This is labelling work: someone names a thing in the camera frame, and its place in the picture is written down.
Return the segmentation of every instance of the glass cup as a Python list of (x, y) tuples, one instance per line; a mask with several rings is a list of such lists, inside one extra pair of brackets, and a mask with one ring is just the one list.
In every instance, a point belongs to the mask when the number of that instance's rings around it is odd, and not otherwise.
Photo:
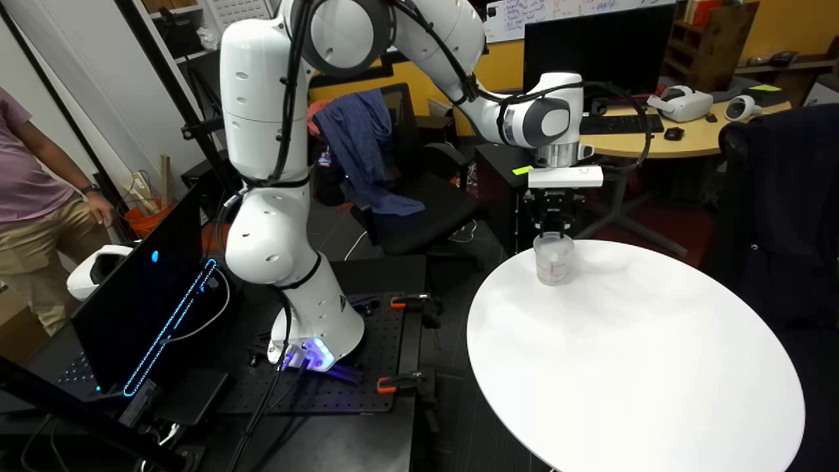
[(575, 277), (575, 239), (539, 234), (531, 239), (535, 272), (545, 286), (562, 286)]

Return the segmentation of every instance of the white tabletop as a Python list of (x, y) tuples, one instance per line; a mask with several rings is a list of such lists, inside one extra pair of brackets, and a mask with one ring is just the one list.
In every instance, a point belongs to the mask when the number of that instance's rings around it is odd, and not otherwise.
[(575, 242), (576, 275), (535, 255), (474, 294), (467, 347), (500, 421), (562, 472), (779, 472), (800, 378), (766, 323), (699, 271), (630, 243)]

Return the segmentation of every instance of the office chair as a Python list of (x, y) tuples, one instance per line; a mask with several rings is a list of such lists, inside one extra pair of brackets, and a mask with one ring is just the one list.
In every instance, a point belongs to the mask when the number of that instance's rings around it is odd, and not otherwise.
[(729, 122), (706, 272), (779, 334), (839, 319), (839, 105)]
[(476, 199), (463, 191), (471, 159), (451, 142), (424, 143), (419, 140), (406, 84), (383, 86), (379, 94), (394, 120), (389, 149), (399, 175), (389, 191), (416, 199), (424, 209), (415, 216), (378, 216), (369, 208), (353, 204), (352, 213), (364, 225), (369, 242), (386, 255), (428, 255), (476, 213)]

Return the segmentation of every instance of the laptop screen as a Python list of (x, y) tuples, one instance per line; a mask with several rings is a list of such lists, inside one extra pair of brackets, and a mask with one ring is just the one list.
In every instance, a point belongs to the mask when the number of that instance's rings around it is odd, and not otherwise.
[(202, 271), (198, 202), (191, 193), (78, 306), (74, 330), (100, 391), (141, 382), (164, 349)]

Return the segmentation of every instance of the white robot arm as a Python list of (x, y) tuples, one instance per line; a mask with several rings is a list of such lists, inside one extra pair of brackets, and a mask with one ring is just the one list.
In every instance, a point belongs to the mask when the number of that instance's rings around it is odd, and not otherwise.
[(271, 22), (239, 22), (221, 45), (221, 98), (240, 209), (229, 234), (229, 268), (277, 286), (288, 306), (267, 347), (281, 366), (331, 369), (364, 335), (323, 255), (307, 242), (307, 88), (315, 74), (353, 75), (396, 45), (463, 111), (487, 142), (526, 147), (542, 162), (535, 187), (601, 187), (580, 159), (583, 78), (545, 74), (525, 98), (484, 91), (471, 75), (482, 22), (467, 0), (286, 0)]

